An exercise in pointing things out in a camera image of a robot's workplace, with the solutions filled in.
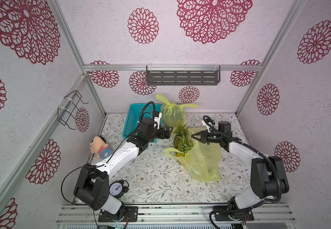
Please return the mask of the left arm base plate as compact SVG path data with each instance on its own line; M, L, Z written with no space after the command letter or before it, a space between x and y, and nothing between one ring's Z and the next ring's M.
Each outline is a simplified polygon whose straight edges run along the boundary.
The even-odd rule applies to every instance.
M137 206L124 206L115 215L101 210L98 221L101 223L137 222L138 210Z

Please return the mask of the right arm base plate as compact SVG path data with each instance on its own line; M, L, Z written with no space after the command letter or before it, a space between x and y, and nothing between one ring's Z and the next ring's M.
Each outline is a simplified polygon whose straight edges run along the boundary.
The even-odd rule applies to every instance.
M252 210L230 210L228 206L214 206L216 221L253 221Z

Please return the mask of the yellow plastic bag top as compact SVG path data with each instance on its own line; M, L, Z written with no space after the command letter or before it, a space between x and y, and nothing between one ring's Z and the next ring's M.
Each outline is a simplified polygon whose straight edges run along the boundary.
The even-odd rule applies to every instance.
M157 94L156 99L163 103L161 106L162 121L169 127L184 126L186 124L185 107L199 108L196 104L178 105L171 103L161 94Z

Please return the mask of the pineapple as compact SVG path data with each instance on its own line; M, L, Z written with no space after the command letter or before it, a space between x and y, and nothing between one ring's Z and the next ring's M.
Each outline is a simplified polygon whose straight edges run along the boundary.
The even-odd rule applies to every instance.
M176 152L176 156L185 156L185 154L193 147L193 142L187 137L178 136L174 140L174 146L180 151L180 153Z
M189 130L186 125L178 125L174 131L175 137L173 145L176 149L188 143Z

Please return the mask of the yellow plastic bag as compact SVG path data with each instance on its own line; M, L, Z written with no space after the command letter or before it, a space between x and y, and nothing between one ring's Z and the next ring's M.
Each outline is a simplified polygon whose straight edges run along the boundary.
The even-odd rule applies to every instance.
M186 124L185 107L199 108L196 104L178 105L171 103L161 94L157 94L156 99L163 103L161 106L162 121L169 127L184 126Z
M176 149L165 149L165 155L177 160L188 174L197 181L211 182L221 180L219 164L222 156L222 148L219 144L202 144L189 138L193 147L186 153Z

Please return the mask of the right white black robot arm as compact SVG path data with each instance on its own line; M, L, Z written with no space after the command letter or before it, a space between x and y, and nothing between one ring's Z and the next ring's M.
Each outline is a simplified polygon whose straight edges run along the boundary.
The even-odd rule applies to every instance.
M231 212L248 211L265 203L278 203L282 195L289 192L290 186L285 173L283 160L278 156L267 156L238 137L233 136L231 123L219 121L218 127L207 115L203 116L206 130L191 137L203 144L219 144L250 166L250 188L232 197L228 202Z

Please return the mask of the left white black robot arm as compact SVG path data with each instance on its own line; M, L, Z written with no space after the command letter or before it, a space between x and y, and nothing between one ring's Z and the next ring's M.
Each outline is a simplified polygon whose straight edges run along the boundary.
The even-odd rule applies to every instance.
M173 127L161 126L158 118L144 118L139 128L127 138L110 159L95 165L84 165L73 194L94 211L103 210L122 217L125 204L110 194L110 179L129 161L135 159L148 148L155 139L169 139Z

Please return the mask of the yellow plastic bag bottom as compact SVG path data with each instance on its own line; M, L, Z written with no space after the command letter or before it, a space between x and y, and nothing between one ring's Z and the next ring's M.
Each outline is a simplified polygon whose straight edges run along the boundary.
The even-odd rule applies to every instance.
M189 138L193 147L186 153L176 149L165 149L165 155L177 160L188 174L197 181L211 182L221 180L219 164L222 156L222 148L219 144L202 144Z

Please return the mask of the pineapple back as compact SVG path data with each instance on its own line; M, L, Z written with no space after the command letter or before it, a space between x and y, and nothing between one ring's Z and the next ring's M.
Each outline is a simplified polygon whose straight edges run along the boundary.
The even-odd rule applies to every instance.
M174 140L174 146L180 151L180 153L176 152L176 156L185 156L185 154L193 147L193 142L187 137L178 136Z

